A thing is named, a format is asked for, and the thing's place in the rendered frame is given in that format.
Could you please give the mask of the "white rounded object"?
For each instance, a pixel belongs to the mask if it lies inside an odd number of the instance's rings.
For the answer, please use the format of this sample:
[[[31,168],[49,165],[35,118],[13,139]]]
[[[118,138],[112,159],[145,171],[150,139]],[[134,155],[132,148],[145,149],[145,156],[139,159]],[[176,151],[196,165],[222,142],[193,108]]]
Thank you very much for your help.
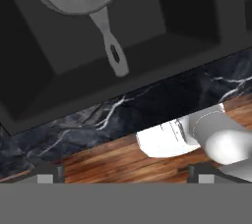
[[[202,147],[224,174],[252,183],[252,130],[231,119],[222,103],[144,129],[136,139],[151,158],[178,157]]]

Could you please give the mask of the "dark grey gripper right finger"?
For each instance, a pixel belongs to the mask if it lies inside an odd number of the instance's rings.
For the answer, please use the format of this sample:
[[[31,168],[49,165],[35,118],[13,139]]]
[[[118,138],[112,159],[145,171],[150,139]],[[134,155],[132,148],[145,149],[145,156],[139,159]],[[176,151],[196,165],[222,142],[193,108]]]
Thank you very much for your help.
[[[249,181],[226,175],[212,165],[200,163],[188,167],[188,183],[194,184],[219,184],[240,183],[249,184]]]

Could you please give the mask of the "dark grey double sink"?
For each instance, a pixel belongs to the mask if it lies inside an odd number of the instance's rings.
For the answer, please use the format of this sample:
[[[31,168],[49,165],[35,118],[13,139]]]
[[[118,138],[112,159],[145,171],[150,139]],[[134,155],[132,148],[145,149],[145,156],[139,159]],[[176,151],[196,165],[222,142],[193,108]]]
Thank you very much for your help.
[[[252,0],[114,0],[116,77],[88,15],[0,0],[0,124],[12,135],[252,46]]]

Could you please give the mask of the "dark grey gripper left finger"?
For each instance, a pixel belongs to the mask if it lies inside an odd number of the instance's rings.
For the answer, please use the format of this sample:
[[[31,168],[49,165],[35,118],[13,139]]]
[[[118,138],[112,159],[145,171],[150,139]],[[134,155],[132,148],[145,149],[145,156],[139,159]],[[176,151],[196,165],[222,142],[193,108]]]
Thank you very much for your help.
[[[32,183],[32,184],[60,184],[65,183],[65,167],[63,165],[38,165],[24,175],[12,176],[0,180],[0,184]]]

